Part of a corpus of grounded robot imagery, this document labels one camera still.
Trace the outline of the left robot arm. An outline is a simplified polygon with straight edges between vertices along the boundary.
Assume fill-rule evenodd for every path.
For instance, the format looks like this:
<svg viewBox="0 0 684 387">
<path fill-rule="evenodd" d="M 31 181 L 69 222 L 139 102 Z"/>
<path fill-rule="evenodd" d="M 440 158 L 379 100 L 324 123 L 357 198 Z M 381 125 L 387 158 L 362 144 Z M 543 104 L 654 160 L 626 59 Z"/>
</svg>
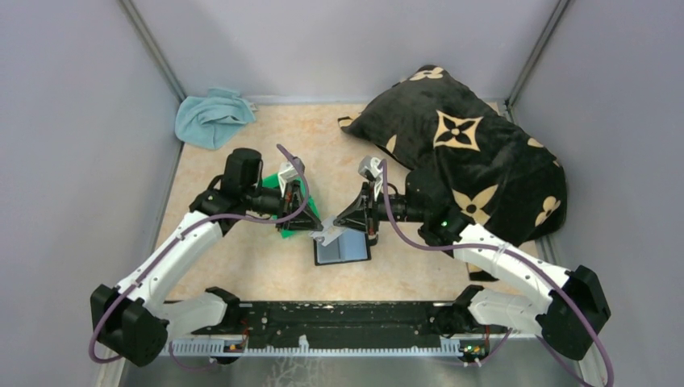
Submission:
<svg viewBox="0 0 684 387">
<path fill-rule="evenodd" d="M 263 160 L 251 148 L 228 155 L 223 173 L 190 204 L 173 234 L 131 274 L 115 286 L 100 285 L 90 296 L 93 334 L 88 354 L 98 364 L 107 360 L 96 343 L 138 367 L 152 363 L 173 341 L 206 329 L 247 328 L 240 299 L 219 287 L 195 298 L 168 302 L 167 297 L 198 259 L 240 221 L 273 224 L 281 230 L 320 231 L 321 221 L 309 205 L 305 166 L 282 145 L 286 158 L 278 171 L 279 186 L 262 185 Z"/>
</svg>

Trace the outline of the black card holder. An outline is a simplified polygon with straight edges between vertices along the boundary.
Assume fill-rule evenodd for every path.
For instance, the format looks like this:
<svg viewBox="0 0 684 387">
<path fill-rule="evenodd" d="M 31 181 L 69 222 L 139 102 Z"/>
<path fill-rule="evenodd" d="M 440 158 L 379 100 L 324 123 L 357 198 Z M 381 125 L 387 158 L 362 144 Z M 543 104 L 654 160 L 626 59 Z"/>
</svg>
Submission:
<svg viewBox="0 0 684 387">
<path fill-rule="evenodd" d="M 367 236 L 355 230 L 346 230 L 328 245 L 322 237 L 314 238 L 314 263 L 316 266 L 350 264 L 372 259 Z"/>
</svg>

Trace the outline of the white gold VIP card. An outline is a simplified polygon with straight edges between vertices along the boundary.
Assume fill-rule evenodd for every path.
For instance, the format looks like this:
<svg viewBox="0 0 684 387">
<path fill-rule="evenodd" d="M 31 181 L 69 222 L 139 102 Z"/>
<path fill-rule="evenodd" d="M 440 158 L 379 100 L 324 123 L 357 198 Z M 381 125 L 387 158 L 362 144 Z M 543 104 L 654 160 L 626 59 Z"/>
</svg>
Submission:
<svg viewBox="0 0 684 387">
<path fill-rule="evenodd" d="M 309 236 L 321 246 L 328 246 L 332 242 L 336 241 L 345 231 L 345 227 L 340 227 L 335 225 L 337 217 L 335 215 L 330 216 L 322 221 L 323 230 L 321 231 L 311 231 Z"/>
</svg>

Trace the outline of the green plastic bin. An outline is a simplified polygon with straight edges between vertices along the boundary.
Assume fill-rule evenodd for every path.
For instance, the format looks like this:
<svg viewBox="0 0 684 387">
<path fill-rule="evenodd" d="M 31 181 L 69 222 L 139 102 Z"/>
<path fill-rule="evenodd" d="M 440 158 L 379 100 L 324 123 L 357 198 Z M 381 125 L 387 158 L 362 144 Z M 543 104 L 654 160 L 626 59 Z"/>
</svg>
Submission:
<svg viewBox="0 0 684 387">
<path fill-rule="evenodd" d="M 286 182 L 285 196 L 282 196 L 277 175 L 272 174 L 261 180 L 261 196 L 252 210 L 271 219 L 285 218 L 299 209 L 306 197 L 307 188 L 300 177 Z M 278 223 L 276 229 L 283 238 L 292 236 L 296 231 L 322 231 L 323 224 L 313 198 L 309 196 L 304 209 L 287 222 Z"/>
</svg>

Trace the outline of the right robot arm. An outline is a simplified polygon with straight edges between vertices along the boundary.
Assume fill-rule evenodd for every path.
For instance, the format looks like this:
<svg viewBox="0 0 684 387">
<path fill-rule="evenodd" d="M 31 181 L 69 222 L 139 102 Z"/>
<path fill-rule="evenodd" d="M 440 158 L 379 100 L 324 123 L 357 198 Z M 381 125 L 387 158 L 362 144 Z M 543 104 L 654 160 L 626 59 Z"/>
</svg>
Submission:
<svg viewBox="0 0 684 387">
<path fill-rule="evenodd" d="M 597 274 L 539 260 L 476 224 L 447 196 L 445 185 L 419 170 L 410 172 L 403 193 L 385 194 L 380 173 L 365 172 L 357 198 L 334 225 L 375 236 L 381 222 L 418 223 L 428 251 L 442 251 L 472 264 L 517 290 L 498 293 L 470 285 L 456 304 L 468 322 L 534 334 L 571 360 L 582 360 L 611 317 Z"/>
</svg>

